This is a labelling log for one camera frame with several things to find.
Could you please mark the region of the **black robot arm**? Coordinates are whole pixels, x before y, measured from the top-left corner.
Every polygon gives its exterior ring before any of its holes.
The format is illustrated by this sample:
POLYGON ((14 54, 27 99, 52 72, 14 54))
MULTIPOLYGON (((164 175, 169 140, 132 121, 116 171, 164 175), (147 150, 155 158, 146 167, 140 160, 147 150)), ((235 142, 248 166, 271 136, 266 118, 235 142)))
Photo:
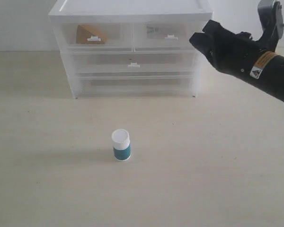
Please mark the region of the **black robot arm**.
POLYGON ((209 20, 189 42, 218 71, 232 75, 284 102, 284 57, 250 33, 235 34, 209 20))

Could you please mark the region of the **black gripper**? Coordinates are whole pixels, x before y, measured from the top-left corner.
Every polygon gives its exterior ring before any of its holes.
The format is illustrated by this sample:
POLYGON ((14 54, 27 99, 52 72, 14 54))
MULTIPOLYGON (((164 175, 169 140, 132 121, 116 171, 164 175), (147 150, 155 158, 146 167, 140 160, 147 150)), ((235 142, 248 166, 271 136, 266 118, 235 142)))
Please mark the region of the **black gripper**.
POLYGON ((207 22, 202 33, 194 33, 189 42, 217 71, 238 78, 250 77, 252 61, 263 49, 258 41, 235 34, 214 20, 207 22))

